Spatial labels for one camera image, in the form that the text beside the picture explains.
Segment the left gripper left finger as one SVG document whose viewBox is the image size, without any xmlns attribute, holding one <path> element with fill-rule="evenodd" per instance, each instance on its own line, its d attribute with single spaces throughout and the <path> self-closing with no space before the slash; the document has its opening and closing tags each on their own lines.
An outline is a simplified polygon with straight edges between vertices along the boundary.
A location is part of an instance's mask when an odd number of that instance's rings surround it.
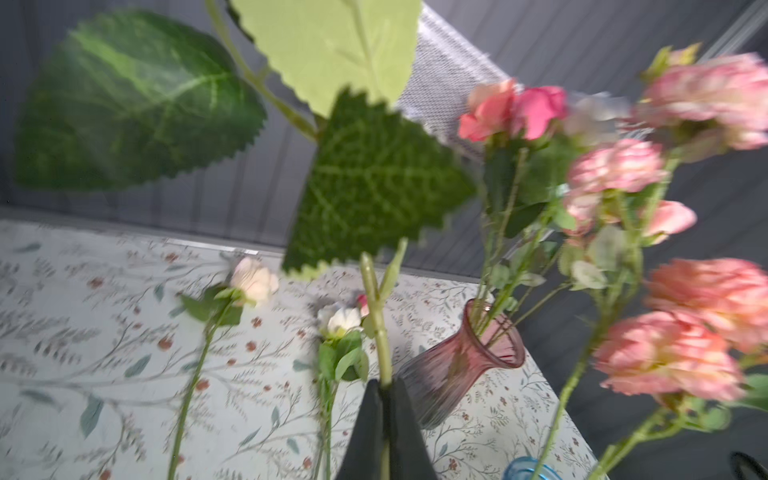
<svg viewBox="0 0 768 480">
<path fill-rule="evenodd" d="M 385 413 L 380 383 L 370 380 L 336 480 L 379 479 L 385 440 Z"/>
</svg>

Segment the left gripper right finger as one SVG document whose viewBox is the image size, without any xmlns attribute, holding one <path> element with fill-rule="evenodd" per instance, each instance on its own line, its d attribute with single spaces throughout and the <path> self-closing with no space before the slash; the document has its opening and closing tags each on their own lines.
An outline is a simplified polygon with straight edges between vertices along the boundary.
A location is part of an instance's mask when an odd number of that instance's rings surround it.
<svg viewBox="0 0 768 480">
<path fill-rule="evenodd" d="M 389 478 L 437 480 L 405 383 L 396 378 L 388 390 L 386 432 Z"/>
</svg>

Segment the red pink glass vase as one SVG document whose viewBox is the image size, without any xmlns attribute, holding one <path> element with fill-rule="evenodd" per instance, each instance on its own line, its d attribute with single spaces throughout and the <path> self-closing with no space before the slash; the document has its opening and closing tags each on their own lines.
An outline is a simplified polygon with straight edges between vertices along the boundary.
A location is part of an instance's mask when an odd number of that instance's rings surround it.
<svg viewBox="0 0 768 480">
<path fill-rule="evenodd" d="M 440 426 L 486 371 L 517 369 L 525 363 L 523 340 L 516 328 L 502 326 L 508 321 L 505 315 L 498 315 L 483 333 L 475 333 L 470 323 L 474 303 L 471 299 L 465 304 L 456 333 L 397 372 L 423 430 Z"/>
</svg>

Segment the blue purple glass vase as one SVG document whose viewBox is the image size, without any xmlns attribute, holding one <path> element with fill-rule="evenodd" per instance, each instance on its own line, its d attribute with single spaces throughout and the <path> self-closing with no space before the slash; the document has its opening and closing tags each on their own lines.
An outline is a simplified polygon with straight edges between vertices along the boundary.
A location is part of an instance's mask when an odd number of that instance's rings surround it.
<svg viewBox="0 0 768 480">
<path fill-rule="evenodd" d="M 560 475 L 548 465 L 543 465 L 534 476 L 538 460 L 530 456 L 514 459 L 504 470 L 502 480 L 561 480 Z"/>
</svg>

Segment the pink rose large leaves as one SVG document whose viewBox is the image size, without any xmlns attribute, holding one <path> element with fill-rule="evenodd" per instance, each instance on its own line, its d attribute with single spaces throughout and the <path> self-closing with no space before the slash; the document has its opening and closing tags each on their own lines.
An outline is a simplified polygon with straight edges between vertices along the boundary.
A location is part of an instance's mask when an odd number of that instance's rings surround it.
<svg viewBox="0 0 768 480">
<path fill-rule="evenodd" d="M 396 108 L 412 73 L 418 1 L 231 1 L 204 33 L 143 9 L 81 22 L 22 103 L 19 184 L 112 190 L 231 158 L 276 108 L 316 151 L 282 271 L 358 264 L 363 345 L 386 403 L 395 380 L 383 307 L 410 241 L 475 195 L 458 157 Z"/>
</svg>

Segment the pale pink flower spray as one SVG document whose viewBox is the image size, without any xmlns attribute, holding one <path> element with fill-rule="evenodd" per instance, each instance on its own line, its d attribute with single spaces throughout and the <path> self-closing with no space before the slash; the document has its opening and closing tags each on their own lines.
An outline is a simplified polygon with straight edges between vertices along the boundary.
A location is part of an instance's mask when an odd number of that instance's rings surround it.
<svg viewBox="0 0 768 480">
<path fill-rule="evenodd" d="M 605 449 L 592 479 L 606 478 L 641 444 L 686 430 L 714 433 L 735 409 L 767 407 L 766 270 L 738 258 L 673 258 L 650 268 L 644 258 L 696 224 L 690 207 L 667 198 L 680 167 L 766 146 L 766 60 L 756 52 L 703 59 L 697 45 L 668 46 L 641 79 L 607 166 L 614 189 L 585 235 L 564 233 L 564 286 L 589 294 L 597 317 L 560 392 L 534 476 L 588 368 L 610 392 L 656 403 Z"/>
</svg>

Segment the magenta rose stem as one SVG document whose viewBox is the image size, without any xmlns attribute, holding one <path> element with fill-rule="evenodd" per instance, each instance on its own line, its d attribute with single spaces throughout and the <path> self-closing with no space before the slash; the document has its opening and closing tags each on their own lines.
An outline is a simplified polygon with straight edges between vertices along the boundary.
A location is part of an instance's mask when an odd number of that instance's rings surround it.
<svg viewBox="0 0 768 480">
<path fill-rule="evenodd" d="M 505 242 L 540 221 L 560 183 L 555 151 L 567 143 L 559 133 L 568 113 L 567 94 L 557 86 L 522 87 L 507 131 L 479 143 L 483 147 L 481 201 L 486 221 L 485 259 L 477 300 L 488 299 L 491 277 Z"/>
</svg>

